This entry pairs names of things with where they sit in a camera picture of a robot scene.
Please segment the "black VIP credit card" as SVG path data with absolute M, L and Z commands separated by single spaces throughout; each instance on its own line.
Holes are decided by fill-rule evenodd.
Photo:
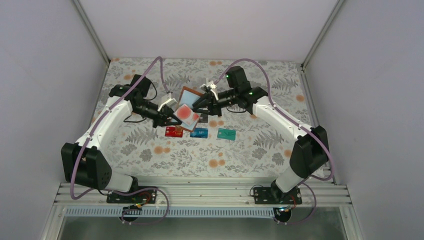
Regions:
M 209 115 L 205 113 L 201 113 L 199 115 L 199 123 L 208 123 L 209 122 Z

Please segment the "white card with red circle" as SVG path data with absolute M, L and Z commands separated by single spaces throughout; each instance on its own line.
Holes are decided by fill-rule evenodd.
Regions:
M 174 115 L 181 121 L 181 126 L 187 129 L 194 128 L 200 120 L 200 116 L 186 104 L 179 106 Z

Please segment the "red VIP credit card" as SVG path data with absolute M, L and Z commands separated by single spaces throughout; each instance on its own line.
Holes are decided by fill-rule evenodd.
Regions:
M 165 137 L 172 138 L 182 138 L 183 137 L 183 129 L 179 126 L 167 126 L 165 128 Z

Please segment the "brown leather card holder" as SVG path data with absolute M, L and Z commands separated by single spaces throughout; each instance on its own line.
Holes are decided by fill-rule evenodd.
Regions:
M 194 89 L 191 89 L 187 86 L 184 86 L 181 90 L 181 93 L 180 93 L 177 108 L 180 107 L 183 104 L 186 104 L 193 110 L 193 103 L 196 100 L 198 100 L 202 95 L 203 95 L 202 93 L 200 93 L 200 92 L 198 92 Z M 183 126 L 181 126 L 181 127 L 182 127 L 183 130 L 186 130 L 188 132 L 193 132 L 193 130 L 196 128 L 196 126 L 197 126 L 197 124 L 193 128 L 185 128 Z

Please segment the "blue credit card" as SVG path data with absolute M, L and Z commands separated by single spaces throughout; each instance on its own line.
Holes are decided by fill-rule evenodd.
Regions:
M 189 135 L 191 138 L 207 139 L 209 130 L 207 128 L 196 127 Z

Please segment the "teal credit card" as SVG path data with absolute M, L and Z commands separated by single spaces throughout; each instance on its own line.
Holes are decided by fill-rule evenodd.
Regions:
M 237 132 L 234 129 L 219 128 L 217 132 L 217 138 L 219 139 L 235 141 L 236 136 Z

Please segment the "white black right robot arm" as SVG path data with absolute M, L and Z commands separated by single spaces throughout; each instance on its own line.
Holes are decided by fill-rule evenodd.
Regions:
M 217 93 L 212 84 L 203 86 L 205 93 L 193 103 L 192 109 L 196 113 L 221 116 L 223 108 L 238 105 L 294 141 L 289 167 L 270 184 L 274 197 L 287 195 L 329 161 L 328 137 L 323 127 L 304 124 L 280 109 L 269 90 L 251 86 L 241 66 L 230 67 L 224 76 L 230 89 Z

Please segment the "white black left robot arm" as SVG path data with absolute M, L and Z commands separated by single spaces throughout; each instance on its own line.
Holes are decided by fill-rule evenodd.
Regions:
M 136 74 L 130 84 L 117 84 L 110 90 L 97 121 L 78 140 L 65 143 L 61 149 L 66 181 L 124 194 L 137 189 L 136 177 L 114 171 L 103 151 L 119 126 L 132 114 L 152 120 L 153 128 L 181 124 L 172 109 L 177 100 L 171 93 L 165 95 L 160 104 L 147 98 L 152 84 L 147 77 Z

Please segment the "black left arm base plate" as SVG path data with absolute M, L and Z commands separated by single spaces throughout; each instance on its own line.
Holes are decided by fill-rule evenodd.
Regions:
M 108 204 L 154 204 L 158 195 L 158 189 L 155 186 L 139 186 L 137 189 L 131 189 L 129 193 L 119 194 L 112 192 L 106 198 Z

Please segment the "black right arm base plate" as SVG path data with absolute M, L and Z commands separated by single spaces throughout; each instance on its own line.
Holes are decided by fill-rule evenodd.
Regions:
M 256 205 L 300 205 L 303 203 L 298 187 L 290 192 L 277 192 L 273 194 L 271 187 L 254 186 L 250 191 Z

